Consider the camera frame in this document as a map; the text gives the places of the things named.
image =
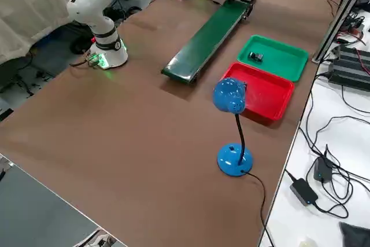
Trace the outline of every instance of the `green conveyor belt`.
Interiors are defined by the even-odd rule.
[[[239,1],[225,1],[171,59],[162,73],[172,79],[190,83],[242,18],[249,5]]]

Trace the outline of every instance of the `power adapter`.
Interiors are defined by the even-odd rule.
[[[313,191],[309,184],[302,178],[293,181],[290,189],[305,207],[314,204],[319,198],[315,191]]]
[[[313,178],[319,182],[327,183],[332,178],[333,162],[328,158],[320,156],[314,163]]]

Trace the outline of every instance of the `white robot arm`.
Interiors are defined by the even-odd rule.
[[[112,0],[69,0],[67,11],[71,19],[87,24],[95,36],[90,48],[90,58],[103,69],[119,67],[126,63],[126,48],[117,33],[113,20],[103,15]]]

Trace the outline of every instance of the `blue desk lamp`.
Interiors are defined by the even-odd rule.
[[[242,144],[231,143],[223,146],[217,155],[217,164],[221,171],[229,176],[242,176],[250,171],[253,158],[245,148],[244,136],[239,114],[245,109],[247,84],[235,78],[225,78],[218,82],[213,90],[213,103],[223,112],[235,114],[236,124]]]

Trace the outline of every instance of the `red wire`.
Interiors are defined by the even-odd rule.
[[[360,52],[358,51],[358,49],[355,49],[356,50],[356,53],[357,53],[357,57],[358,57],[358,60],[360,61],[361,63],[361,68],[368,74],[370,75],[370,71],[365,67],[361,57],[360,57]]]

